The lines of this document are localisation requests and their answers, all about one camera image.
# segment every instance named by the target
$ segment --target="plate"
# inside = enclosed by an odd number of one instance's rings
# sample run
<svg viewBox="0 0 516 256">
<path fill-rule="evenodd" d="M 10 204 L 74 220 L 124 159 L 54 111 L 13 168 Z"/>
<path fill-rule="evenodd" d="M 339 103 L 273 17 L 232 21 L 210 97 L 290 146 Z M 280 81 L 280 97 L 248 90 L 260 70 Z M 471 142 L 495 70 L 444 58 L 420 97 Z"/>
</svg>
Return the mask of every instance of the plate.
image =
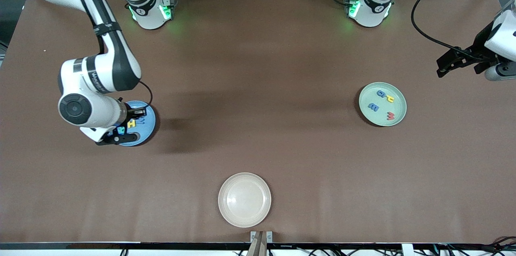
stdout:
<svg viewBox="0 0 516 256">
<path fill-rule="evenodd" d="M 405 118 L 407 101 L 397 87 L 389 83 L 370 83 L 359 96 L 360 111 L 378 126 L 393 126 Z"/>
<path fill-rule="evenodd" d="M 131 108 L 141 108 L 147 106 L 147 103 L 140 100 L 131 100 L 127 102 Z M 125 126 L 118 127 L 118 133 L 136 133 L 138 139 L 135 142 L 121 143 L 121 146 L 136 146 L 145 142 L 151 137 L 156 127 L 156 114 L 151 106 L 145 108 L 147 115 L 136 120 L 132 119 Z"/>
<path fill-rule="evenodd" d="M 267 183 L 253 173 L 232 175 L 219 191 L 219 210 L 225 220 L 238 228 L 258 225 L 270 210 L 271 194 Z"/>
</svg>

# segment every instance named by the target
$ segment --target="blue plate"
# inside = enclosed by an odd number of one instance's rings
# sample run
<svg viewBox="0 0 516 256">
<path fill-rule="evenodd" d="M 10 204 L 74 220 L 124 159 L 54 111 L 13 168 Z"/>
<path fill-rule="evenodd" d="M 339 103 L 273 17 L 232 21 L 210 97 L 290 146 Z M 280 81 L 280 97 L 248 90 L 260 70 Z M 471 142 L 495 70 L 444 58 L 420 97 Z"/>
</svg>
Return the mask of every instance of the blue plate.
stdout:
<svg viewBox="0 0 516 256">
<path fill-rule="evenodd" d="M 140 100 L 131 100 L 127 102 L 127 105 L 131 106 L 131 108 L 141 108 L 145 107 L 147 103 L 142 102 Z M 126 142 L 121 143 L 121 146 L 136 146 L 138 144 L 143 143 L 145 140 L 151 137 L 154 132 L 154 128 L 156 127 L 156 113 L 151 106 L 147 106 L 146 108 L 147 115 L 138 118 L 137 120 L 130 120 L 127 122 L 126 126 L 119 126 L 118 133 L 136 133 L 138 135 L 138 140 L 135 142 Z"/>
</svg>

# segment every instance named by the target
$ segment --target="table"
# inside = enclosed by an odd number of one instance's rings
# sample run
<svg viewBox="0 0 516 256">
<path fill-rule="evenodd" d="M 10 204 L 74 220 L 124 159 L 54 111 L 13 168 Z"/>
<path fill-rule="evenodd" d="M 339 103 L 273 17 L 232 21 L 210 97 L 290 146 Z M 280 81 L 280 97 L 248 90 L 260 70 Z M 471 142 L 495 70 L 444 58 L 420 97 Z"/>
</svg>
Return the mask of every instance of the table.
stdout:
<svg viewBox="0 0 516 256">
<path fill-rule="evenodd" d="M 155 137 L 96 146 L 57 113 L 57 73 L 97 52 L 85 14 L 28 0 L 0 72 L 0 241 L 490 243 L 516 232 L 511 89 L 472 67 L 439 79 L 446 52 L 396 0 L 379 27 L 332 0 L 179 0 L 148 31 L 108 0 L 153 89 Z M 423 0 L 428 34 L 467 47 L 497 0 Z M 356 107 L 374 81 L 397 86 L 405 119 L 374 127 Z M 144 87 L 115 93 L 148 100 Z M 240 229 L 217 194 L 253 172 L 269 216 Z"/>
</svg>

